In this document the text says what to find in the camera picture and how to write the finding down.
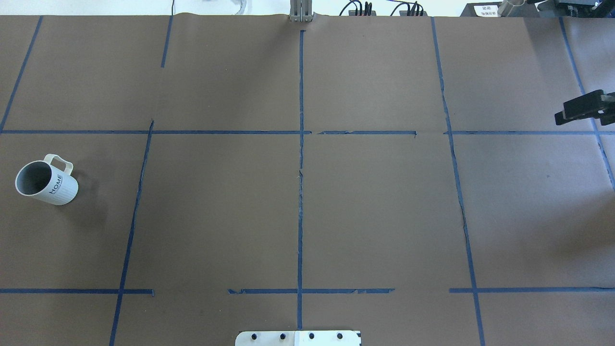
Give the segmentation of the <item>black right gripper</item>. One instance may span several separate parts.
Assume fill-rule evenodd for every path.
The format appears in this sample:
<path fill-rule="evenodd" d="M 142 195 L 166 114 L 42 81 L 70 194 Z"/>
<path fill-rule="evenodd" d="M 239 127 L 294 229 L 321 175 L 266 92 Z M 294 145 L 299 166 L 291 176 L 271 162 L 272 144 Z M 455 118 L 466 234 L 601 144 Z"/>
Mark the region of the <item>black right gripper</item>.
<path fill-rule="evenodd" d="M 600 120 L 602 126 L 615 122 L 615 93 L 595 90 L 565 101 L 563 110 L 555 114 L 555 124 L 564 125 L 576 120 Z"/>

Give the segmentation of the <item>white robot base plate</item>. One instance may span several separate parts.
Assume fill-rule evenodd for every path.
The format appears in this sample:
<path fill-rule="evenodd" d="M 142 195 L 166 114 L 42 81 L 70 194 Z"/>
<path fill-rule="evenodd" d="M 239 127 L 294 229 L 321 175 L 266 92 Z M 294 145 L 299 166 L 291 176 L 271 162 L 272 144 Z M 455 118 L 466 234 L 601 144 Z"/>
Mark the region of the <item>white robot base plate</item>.
<path fill-rule="evenodd" d="M 359 331 L 244 331 L 235 346 L 361 346 Z"/>

